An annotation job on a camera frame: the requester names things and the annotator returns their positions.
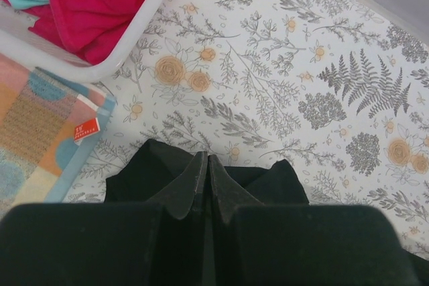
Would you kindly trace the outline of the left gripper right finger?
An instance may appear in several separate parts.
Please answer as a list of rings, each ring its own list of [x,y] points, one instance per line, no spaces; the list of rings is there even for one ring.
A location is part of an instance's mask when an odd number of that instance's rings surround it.
[[[287,161],[208,159],[218,285],[424,285],[426,262],[364,205],[310,205]]]

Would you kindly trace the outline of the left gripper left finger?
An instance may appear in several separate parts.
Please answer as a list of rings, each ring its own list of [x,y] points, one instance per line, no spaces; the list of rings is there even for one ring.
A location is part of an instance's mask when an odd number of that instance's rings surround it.
[[[145,202],[22,204],[1,220],[2,285],[200,285],[208,156]]]

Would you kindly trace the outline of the black t-shirt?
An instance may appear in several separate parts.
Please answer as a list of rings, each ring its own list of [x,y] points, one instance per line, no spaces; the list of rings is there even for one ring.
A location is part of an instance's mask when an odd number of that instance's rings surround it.
[[[118,174],[106,179],[105,201],[144,202],[182,174],[192,158],[181,148],[149,139]],[[269,169],[226,166],[225,170],[264,204],[309,204],[296,172],[285,159]]]

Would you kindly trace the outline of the colourful checked towel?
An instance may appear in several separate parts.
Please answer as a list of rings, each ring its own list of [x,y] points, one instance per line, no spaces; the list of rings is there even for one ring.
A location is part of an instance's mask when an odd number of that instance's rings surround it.
[[[92,85],[1,56],[1,214],[61,202],[114,108],[114,98]]]

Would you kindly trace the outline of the floral patterned table mat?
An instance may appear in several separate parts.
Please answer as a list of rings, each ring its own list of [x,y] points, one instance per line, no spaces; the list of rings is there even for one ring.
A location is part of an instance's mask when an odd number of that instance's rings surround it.
[[[368,204],[428,257],[428,44],[359,0],[164,0],[98,83],[114,113],[65,199],[102,202],[147,139],[287,159],[317,204]]]

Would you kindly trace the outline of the magenta t-shirt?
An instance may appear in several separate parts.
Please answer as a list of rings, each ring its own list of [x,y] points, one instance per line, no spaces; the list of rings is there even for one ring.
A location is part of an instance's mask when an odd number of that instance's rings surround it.
[[[78,56],[99,64],[111,53],[145,0],[49,0],[23,9],[35,16],[29,30]]]

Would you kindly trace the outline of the white plastic basket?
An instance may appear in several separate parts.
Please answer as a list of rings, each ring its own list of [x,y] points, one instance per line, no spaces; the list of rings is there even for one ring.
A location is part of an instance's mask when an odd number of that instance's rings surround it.
[[[93,66],[32,33],[29,28],[35,21],[2,3],[1,54],[22,66],[41,68],[71,82],[98,82],[122,67],[162,2],[145,0],[109,56]]]

